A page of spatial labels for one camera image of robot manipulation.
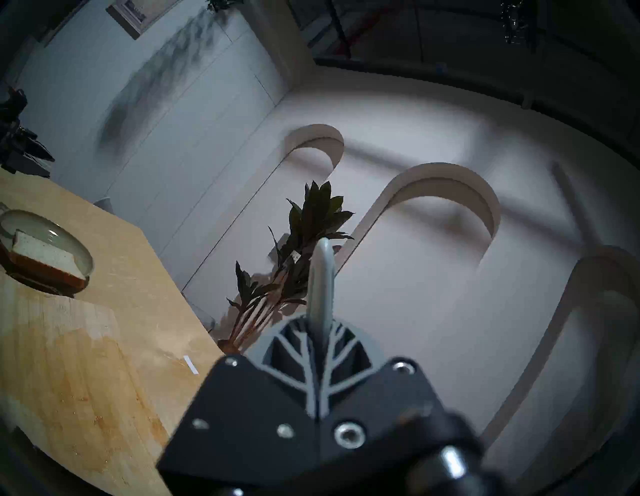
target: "plant stem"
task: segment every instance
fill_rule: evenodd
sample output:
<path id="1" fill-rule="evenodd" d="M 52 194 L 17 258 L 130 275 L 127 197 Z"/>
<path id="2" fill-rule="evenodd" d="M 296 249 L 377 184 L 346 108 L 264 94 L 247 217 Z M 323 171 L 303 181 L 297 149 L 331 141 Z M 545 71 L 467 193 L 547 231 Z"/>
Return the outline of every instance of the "plant stem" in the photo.
<path id="1" fill-rule="evenodd" d="M 248 319 L 247 319 L 247 320 L 245 320 L 245 321 L 243 322 L 242 326 L 240 327 L 240 332 L 239 332 L 239 333 L 238 333 L 238 335 L 236 336 L 236 339 L 238 339 L 238 338 L 240 337 L 240 335 L 242 335 L 243 340 L 244 340 L 244 336 L 245 336 L 247 333 L 250 333 L 250 332 L 251 332 L 251 330 L 253 329 L 253 326 L 255 325 L 256 320 L 258 320 L 258 318 L 262 315 L 262 313 L 263 313 L 264 309 L 268 307 L 268 305 L 266 305 L 266 303 L 267 303 L 267 302 L 268 302 L 268 299 L 267 299 L 267 298 L 264 298 L 264 299 L 262 300 L 262 306 L 261 306 L 261 307 L 260 307 L 256 312 L 250 312 L 250 313 L 249 313 L 249 315 L 248 315 L 248 316 L 250 317 L 251 315 L 253 315 L 253 319 L 252 319 L 251 323 L 250 323 L 248 326 L 246 325 L 246 323 L 247 323 Z"/>
<path id="2" fill-rule="evenodd" d="M 278 302 L 270 308 L 269 312 L 267 312 L 267 314 L 262 318 L 262 320 L 260 320 L 260 322 L 256 325 L 256 328 L 259 328 L 262 324 L 264 324 L 265 322 L 268 322 L 269 318 L 273 315 L 273 312 L 275 312 L 276 310 L 279 310 L 281 306 L 282 306 L 282 302 L 278 300 Z"/>
<path id="3" fill-rule="evenodd" d="M 253 311 L 255 310 L 255 307 L 258 304 L 254 304 L 253 306 L 249 306 L 244 312 L 243 312 L 243 320 L 240 322 L 240 324 L 238 325 L 238 323 L 236 322 L 236 324 L 234 324 L 234 328 L 231 331 L 231 335 L 229 336 L 229 342 L 233 343 L 238 336 L 240 336 L 240 333 L 242 332 L 242 329 L 244 328 L 244 325 L 247 323 L 247 321 L 249 320 L 249 318 L 251 317 L 251 315 L 253 315 Z"/>
<path id="4" fill-rule="evenodd" d="M 247 331 L 246 331 L 244 334 L 242 334 L 241 339 L 238 341 L 238 345 L 237 345 L 237 347 L 238 347 L 238 348 L 240 348 L 240 347 L 243 345 L 243 343 L 244 343 L 244 342 L 245 342 L 245 341 L 246 341 L 250 336 L 253 336 L 253 335 L 255 335 L 257 332 L 259 332 L 259 331 L 258 331 L 258 329 L 259 329 L 259 328 L 260 328 L 260 326 L 264 323 L 265 319 L 268 319 L 268 317 L 269 317 L 270 315 L 272 315 L 272 314 L 273 314 L 273 311 L 274 311 L 274 309 L 275 309 L 275 308 L 276 308 L 276 305 L 273 305 L 273 306 L 272 306 L 272 307 L 267 311 L 267 313 L 263 316 L 263 318 L 260 320 L 260 323 L 258 323 L 258 324 L 252 323 L 251 327 L 249 327 L 249 329 L 247 329 Z"/>

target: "plant pot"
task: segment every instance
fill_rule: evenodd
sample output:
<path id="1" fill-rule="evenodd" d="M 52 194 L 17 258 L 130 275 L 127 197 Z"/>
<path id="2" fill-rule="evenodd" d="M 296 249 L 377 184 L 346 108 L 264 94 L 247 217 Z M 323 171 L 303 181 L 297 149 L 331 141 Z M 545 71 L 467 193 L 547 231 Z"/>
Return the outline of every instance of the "plant pot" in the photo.
<path id="1" fill-rule="evenodd" d="M 238 355 L 240 350 L 233 343 L 229 342 L 228 339 L 219 339 L 216 343 L 220 348 L 220 351 L 225 355 Z"/>

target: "wood grain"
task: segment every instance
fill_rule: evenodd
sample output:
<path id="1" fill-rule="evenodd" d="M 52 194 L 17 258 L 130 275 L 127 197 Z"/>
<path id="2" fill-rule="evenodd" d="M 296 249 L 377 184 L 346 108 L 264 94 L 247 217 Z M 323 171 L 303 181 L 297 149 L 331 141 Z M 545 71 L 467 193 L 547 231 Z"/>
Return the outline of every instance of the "wood grain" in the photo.
<path id="1" fill-rule="evenodd" d="M 166 493 L 154 463 L 168 435 L 118 345 L 113 312 L 5 274 L 0 292 L 3 417 L 104 491 Z"/>

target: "potted plant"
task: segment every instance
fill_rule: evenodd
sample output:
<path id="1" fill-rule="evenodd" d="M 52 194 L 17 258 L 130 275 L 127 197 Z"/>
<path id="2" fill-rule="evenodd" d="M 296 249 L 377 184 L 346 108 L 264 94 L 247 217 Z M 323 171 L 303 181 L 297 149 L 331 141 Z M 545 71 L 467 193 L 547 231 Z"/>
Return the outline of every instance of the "potted plant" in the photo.
<path id="1" fill-rule="evenodd" d="M 343 196 L 331 196 L 329 181 L 322 186 L 305 184 L 302 208 L 287 199 L 289 211 L 289 237 L 278 246 L 271 227 L 271 237 L 277 254 L 276 268 L 268 284 L 259 284 L 243 271 L 236 261 L 236 279 L 240 301 L 227 298 L 238 311 L 228 339 L 218 341 L 225 353 L 238 353 L 251 344 L 265 329 L 271 318 L 285 305 L 305 305 L 311 255 L 318 240 L 352 239 L 338 231 L 353 215 L 343 211 Z"/>

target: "dark plant silhouette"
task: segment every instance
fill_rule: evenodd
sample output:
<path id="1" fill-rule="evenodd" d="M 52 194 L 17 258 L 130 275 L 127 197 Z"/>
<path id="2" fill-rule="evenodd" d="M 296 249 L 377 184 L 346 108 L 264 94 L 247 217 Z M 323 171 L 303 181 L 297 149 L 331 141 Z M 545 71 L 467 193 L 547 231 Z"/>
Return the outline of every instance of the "dark plant silhouette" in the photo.
<path id="1" fill-rule="evenodd" d="M 331 196 L 329 181 L 322 186 L 305 184 L 305 202 L 300 208 L 291 200 L 289 237 L 278 246 L 271 227 L 271 237 L 278 257 L 271 282 L 259 284 L 240 268 L 236 261 L 236 278 L 240 302 L 229 304 L 238 310 L 228 339 L 218 341 L 222 351 L 237 353 L 248 340 L 254 339 L 268 325 L 271 317 L 284 305 L 305 305 L 311 255 L 318 240 L 352 239 L 338 231 L 353 215 L 342 210 L 342 196 Z"/>
<path id="2" fill-rule="evenodd" d="M 136 142 L 205 54 L 214 49 L 216 16 L 202 8 L 132 75 L 118 94 L 100 131 L 99 145 L 116 154 Z"/>
<path id="3" fill-rule="evenodd" d="M 244 0 L 207 0 L 207 9 L 213 12 L 227 10 L 237 3 L 244 3 Z"/>

